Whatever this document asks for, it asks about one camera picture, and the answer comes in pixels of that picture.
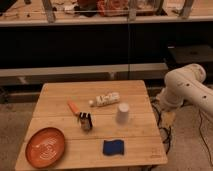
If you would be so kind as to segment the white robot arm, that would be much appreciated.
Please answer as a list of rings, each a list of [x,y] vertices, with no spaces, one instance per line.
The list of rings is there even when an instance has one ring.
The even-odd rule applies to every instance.
[[[203,84],[206,71],[199,64],[189,64],[169,71],[164,77],[165,87],[157,95],[160,108],[171,111],[189,101],[213,117],[213,90]]]

